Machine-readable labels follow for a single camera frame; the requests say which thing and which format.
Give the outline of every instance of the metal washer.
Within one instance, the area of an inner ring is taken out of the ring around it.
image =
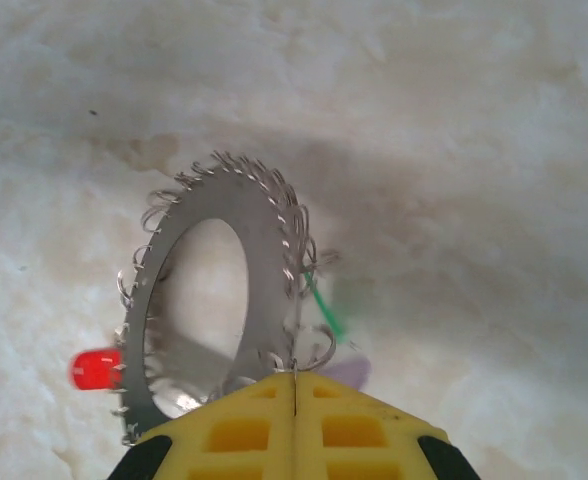
[[[258,381],[273,372],[266,363],[274,355],[292,361],[292,330],[298,327],[300,241],[293,228],[294,208],[278,199],[251,175],[222,166],[208,170],[198,184],[183,191],[159,222],[142,258],[136,288],[126,314],[121,403],[127,435],[135,441],[146,431],[170,420],[154,403],[145,377],[144,340],[152,292],[174,245],[184,233],[208,219],[225,221],[238,235],[248,267],[248,304],[243,334],[221,394],[239,388],[235,379]],[[288,292],[286,275],[295,288]]]

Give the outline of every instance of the green wire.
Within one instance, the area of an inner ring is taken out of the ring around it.
[[[316,300],[316,304],[318,305],[319,310],[323,314],[323,317],[325,317],[327,325],[330,327],[332,333],[336,337],[336,341],[338,343],[342,343],[345,340],[345,329],[341,326],[340,322],[336,318],[336,315],[334,315],[334,312],[330,309],[330,307],[327,306],[327,304],[323,300],[323,297],[321,297],[321,294],[316,288],[316,285],[314,285],[314,283],[312,282],[312,277],[310,276],[310,274],[305,273],[304,276],[305,281],[312,290],[314,300]]]

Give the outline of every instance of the white textured background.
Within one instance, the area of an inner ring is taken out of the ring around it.
[[[0,0],[0,479],[122,455],[67,362],[122,320],[147,191],[212,148],[343,251],[368,393],[485,479],[588,479],[588,0]],[[202,292],[221,345],[238,291]]]

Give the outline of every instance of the metal spring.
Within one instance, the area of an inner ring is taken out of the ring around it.
[[[284,234],[283,247],[284,247],[284,260],[285,267],[283,268],[283,275],[285,279],[285,291],[288,296],[294,297],[296,295],[300,297],[307,296],[314,286],[315,274],[319,268],[329,263],[330,260],[336,259],[337,255],[332,253],[322,253],[321,257],[325,258],[325,261],[321,262],[318,260],[318,253],[316,242],[310,234],[309,229],[309,211],[306,206],[300,205],[296,196],[294,188],[287,183],[282,173],[276,169],[268,169],[260,160],[250,159],[245,155],[238,157],[232,156],[229,152],[218,152],[215,151],[211,155],[219,167],[228,173],[236,173],[237,175],[244,175],[249,180],[257,182],[261,190],[265,193],[268,200],[274,205],[279,211],[287,211],[292,214],[294,221],[290,226],[287,224],[285,218],[278,214],[278,219],[281,222],[281,230]],[[150,228],[148,224],[156,216],[167,216],[169,208],[178,204],[184,200],[185,192],[193,190],[195,187],[203,184],[203,177],[214,176],[216,171],[212,168],[206,168],[200,165],[198,162],[194,162],[191,166],[192,172],[195,175],[189,175],[184,172],[180,172],[174,176],[174,180],[182,187],[183,191],[175,191],[171,189],[159,189],[152,191],[147,201],[150,207],[141,216],[141,226],[143,230],[150,234],[157,234],[160,232],[158,224],[154,228]],[[296,248],[297,255],[292,254],[292,248],[286,237],[290,233],[293,233],[298,239],[298,245]],[[143,258],[145,253],[150,249],[150,245],[142,245],[138,247],[132,255],[132,265],[136,271],[144,267]],[[298,271],[300,268],[301,275],[306,275],[306,281],[299,284],[297,278],[293,272]],[[134,283],[129,289],[124,286],[123,282],[123,271],[120,271],[117,275],[117,287],[121,299],[121,303],[126,310],[129,310],[132,306],[132,297],[134,290],[136,289],[136,283]],[[126,348],[126,337],[127,337],[127,324],[123,324],[120,330],[117,329],[118,333],[115,334],[115,344],[122,351]],[[317,330],[320,333],[327,335],[330,338],[331,345],[326,354],[320,359],[313,359],[312,362],[305,367],[307,370],[316,369],[331,359],[336,349],[336,339],[334,338],[331,330],[323,329],[319,327]],[[297,332],[291,332],[292,337],[295,338]],[[272,370],[274,372],[284,371],[289,366],[283,364],[280,357],[276,356],[272,352],[267,353],[270,356],[273,364]],[[124,364],[115,367],[115,372],[120,372],[126,368]],[[146,379],[148,386],[151,382],[156,379],[162,378],[161,372],[150,372]],[[123,393],[125,390],[120,385],[115,385],[112,390],[114,393]],[[121,407],[115,411],[116,415],[122,416],[126,412],[126,407]],[[133,428],[131,425],[126,426],[126,434],[123,437],[123,445],[132,446],[136,439],[132,438]]]

